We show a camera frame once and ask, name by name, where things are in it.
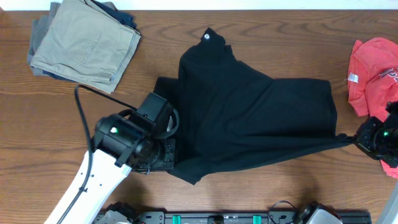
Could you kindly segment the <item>black t-shirt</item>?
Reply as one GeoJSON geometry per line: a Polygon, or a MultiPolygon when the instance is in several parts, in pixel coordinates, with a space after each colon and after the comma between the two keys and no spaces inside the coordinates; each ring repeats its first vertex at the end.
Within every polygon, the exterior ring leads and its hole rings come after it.
{"type": "Polygon", "coordinates": [[[350,144],[336,133],[329,81],[271,78],[239,61],[213,29],[180,58],[177,78],[154,92],[178,111],[175,166],[190,184],[350,144]]]}

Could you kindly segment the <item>red printed t-shirt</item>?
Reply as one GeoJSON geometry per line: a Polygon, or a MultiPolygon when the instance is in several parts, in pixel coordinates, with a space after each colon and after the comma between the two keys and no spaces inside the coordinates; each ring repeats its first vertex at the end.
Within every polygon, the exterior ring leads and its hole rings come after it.
{"type": "Polygon", "coordinates": [[[348,68],[348,103],[358,116],[387,118],[397,102],[397,44],[382,37],[354,43],[348,68]]]}

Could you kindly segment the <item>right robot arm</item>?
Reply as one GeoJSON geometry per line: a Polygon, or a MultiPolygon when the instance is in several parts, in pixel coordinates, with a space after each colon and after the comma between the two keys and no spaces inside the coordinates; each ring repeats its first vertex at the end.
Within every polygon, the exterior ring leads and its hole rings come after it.
{"type": "MultiPolygon", "coordinates": [[[[387,118],[369,117],[351,137],[351,142],[371,159],[379,161],[384,172],[397,178],[397,102],[388,102],[387,118]]],[[[313,202],[298,212],[293,224],[365,224],[371,223],[368,212],[340,212],[329,210],[313,202]]]]}

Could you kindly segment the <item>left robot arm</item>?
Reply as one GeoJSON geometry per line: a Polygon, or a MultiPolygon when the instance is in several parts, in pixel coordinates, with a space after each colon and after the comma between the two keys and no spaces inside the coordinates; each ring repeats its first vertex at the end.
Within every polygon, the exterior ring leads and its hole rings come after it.
{"type": "Polygon", "coordinates": [[[133,110],[101,118],[71,185],[47,223],[92,223],[114,189],[131,173],[169,171],[175,165],[177,111],[165,117],[164,132],[133,110]]]}

